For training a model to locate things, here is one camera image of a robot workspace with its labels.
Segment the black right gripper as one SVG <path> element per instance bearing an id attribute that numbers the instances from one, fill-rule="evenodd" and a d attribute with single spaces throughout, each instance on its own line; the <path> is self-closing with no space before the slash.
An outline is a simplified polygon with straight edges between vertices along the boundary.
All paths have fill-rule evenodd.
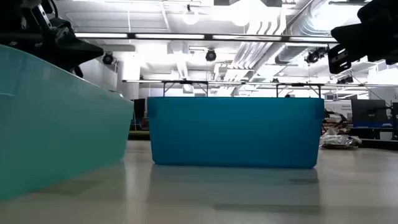
<path id="1" fill-rule="evenodd" d="M 350 69 L 352 61 L 362 57 L 370 62 L 398 63 L 398 18 L 335 27 L 331 36 L 338 42 L 327 54 L 332 74 Z"/>

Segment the clear plastic candy container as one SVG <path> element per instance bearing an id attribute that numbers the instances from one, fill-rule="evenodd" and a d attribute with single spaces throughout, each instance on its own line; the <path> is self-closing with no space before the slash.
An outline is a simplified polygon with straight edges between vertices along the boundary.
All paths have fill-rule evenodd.
<path id="1" fill-rule="evenodd" d="M 352 151 L 362 144 L 357 136 L 340 134 L 337 128 L 330 127 L 320 137 L 319 148 L 327 150 Z"/>

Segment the black ceiling spotlight cluster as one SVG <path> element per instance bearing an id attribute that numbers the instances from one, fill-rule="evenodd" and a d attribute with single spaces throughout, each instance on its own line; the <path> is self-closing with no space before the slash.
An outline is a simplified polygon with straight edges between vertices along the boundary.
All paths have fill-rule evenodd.
<path id="1" fill-rule="evenodd" d="M 329 49 L 329 47 L 317 47 L 313 50 L 310 50 L 304 60 L 308 64 L 317 63 L 320 59 L 327 55 Z"/>

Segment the white printed sign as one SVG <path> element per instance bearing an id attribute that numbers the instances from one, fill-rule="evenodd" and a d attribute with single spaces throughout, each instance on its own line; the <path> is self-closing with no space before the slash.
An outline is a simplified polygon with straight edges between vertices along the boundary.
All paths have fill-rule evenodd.
<path id="1" fill-rule="evenodd" d="M 350 101 L 326 101 L 325 109 L 342 114 L 348 121 L 352 120 L 352 108 Z"/>

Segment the black ceiling track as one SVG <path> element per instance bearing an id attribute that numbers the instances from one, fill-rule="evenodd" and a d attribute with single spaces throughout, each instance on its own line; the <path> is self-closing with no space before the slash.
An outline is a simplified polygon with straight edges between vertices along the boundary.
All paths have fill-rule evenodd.
<path id="1" fill-rule="evenodd" d="M 364 6 L 370 1 L 371 0 L 335 0 L 330 1 L 328 4 L 338 6 Z"/>

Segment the large black monitor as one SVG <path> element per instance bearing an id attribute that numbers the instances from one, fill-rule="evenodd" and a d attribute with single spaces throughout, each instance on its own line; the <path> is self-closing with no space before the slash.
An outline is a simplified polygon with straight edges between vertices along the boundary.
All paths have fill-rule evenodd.
<path id="1" fill-rule="evenodd" d="M 351 100 L 354 127 L 381 128 L 388 122 L 384 100 Z"/>

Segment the black desk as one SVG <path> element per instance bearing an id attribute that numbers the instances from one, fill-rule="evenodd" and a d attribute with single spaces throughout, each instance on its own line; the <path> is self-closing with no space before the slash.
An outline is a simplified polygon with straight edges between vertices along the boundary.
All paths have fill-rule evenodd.
<path id="1" fill-rule="evenodd" d="M 392 127 L 355 127 L 349 131 L 351 136 L 359 137 L 361 148 L 398 151 L 398 130 Z"/>

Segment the teal green plastic bin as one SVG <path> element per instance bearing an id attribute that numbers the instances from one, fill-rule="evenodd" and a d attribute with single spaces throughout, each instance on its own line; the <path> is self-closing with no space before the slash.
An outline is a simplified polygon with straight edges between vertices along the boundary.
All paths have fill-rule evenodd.
<path id="1" fill-rule="evenodd" d="M 133 103 L 0 45 L 0 201 L 123 157 Z"/>

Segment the small black monitor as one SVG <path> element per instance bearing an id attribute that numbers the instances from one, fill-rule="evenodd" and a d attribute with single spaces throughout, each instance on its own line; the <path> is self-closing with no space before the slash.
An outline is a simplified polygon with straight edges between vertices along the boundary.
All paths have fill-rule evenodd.
<path id="1" fill-rule="evenodd" d="M 146 99 L 135 99 L 134 102 L 134 130 L 137 131 L 145 127 L 146 121 Z"/>

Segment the white globe lamp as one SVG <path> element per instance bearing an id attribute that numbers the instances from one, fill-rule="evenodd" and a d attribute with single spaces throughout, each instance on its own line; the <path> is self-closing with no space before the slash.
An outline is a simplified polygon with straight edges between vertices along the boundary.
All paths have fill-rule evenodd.
<path id="1" fill-rule="evenodd" d="M 186 5 L 186 10 L 183 12 L 182 20 L 188 25 L 194 25 L 199 21 L 199 13 L 193 10 L 190 4 Z"/>

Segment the blue plastic bin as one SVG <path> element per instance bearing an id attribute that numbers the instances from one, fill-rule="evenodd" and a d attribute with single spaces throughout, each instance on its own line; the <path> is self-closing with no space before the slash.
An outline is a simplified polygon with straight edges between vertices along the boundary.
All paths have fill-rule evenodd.
<path id="1" fill-rule="evenodd" d="M 153 161 L 170 166 L 311 169 L 321 98 L 150 97 Z"/>

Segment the black bracket frame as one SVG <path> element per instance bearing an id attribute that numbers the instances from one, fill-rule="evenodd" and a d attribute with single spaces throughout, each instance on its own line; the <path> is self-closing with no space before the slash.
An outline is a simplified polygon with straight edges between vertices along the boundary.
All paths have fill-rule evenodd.
<path id="1" fill-rule="evenodd" d="M 163 95 L 168 92 L 168 90 L 174 86 L 176 83 L 181 85 L 194 85 L 197 84 L 205 93 L 206 97 L 209 94 L 209 82 L 208 81 L 201 81 L 201 80 L 162 80 L 161 83 L 163 84 Z"/>
<path id="2" fill-rule="evenodd" d="M 276 83 L 275 84 L 275 90 L 276 90 L 276 97 L 279 97 L 279 94 L 282 92 L 282 90 L 279 89 L 280 86 L 284 87 L 309 87 L 312 88 L 313 86 L 317 87 L 318 90 L 315 90 L 315 93 L 318 95 L 319 98 L 322 97 L 322 86 L 323 84 L 321 83 Z"/>

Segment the thin rail with light strips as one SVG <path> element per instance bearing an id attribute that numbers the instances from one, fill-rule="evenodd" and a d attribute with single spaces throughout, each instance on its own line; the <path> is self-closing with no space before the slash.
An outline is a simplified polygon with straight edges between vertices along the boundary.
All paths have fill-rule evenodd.
<path id="1" fill-rule="evenodd" d="M 124 83 L 161 83 L 161 80 L 122 80 Z M 208 81 L 209 85 L 219 86 L 241 86 L 241 85 L 254 85 L 254 86 L 275 86 L 274 82 L 219 82 L 219 81 Z M 398 88 L 398 85 L 380 85 L 380 84 L 330 84 L 321 83 L 326 87 L 368 87 L 368 88 Z"/>

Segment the black rail with light strips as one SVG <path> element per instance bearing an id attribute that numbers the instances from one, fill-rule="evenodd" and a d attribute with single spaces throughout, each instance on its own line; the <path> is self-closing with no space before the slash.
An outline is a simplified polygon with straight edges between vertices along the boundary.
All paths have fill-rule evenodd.
<path id="1" fill-rule="evenodd" d="M 336 44 L 333 37 L 291 35 L 247 35 L 247 34 L 181 34 L 181 33 L 105 33 L 77 32 L 81 39 L 129 39 L 129 40 L 204 40 L 226 42 L 282 42 Z"/>

